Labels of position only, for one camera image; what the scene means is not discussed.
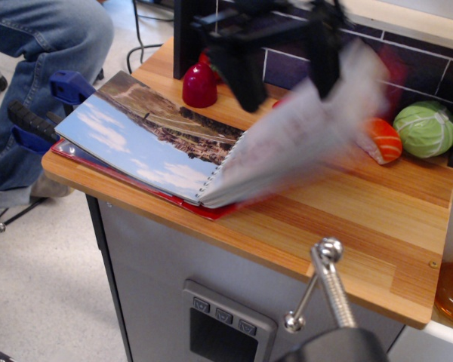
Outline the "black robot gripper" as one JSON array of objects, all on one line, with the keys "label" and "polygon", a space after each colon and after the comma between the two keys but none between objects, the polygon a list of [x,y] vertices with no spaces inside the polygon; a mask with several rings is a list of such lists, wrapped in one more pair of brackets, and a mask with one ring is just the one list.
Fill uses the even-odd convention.
[{"label": "black robot gripper", "polygon": [[258,48],[300,41],[310,59],[310,78],[321,100],[340,76],[338,30],[346,23],[339,1],[308,1],[296,15],[291,1],[234,1],[208,16],[196,16],[192,28],[208,47],[207,55],[223,82],[246,112],[267,98],[255,60]]}]

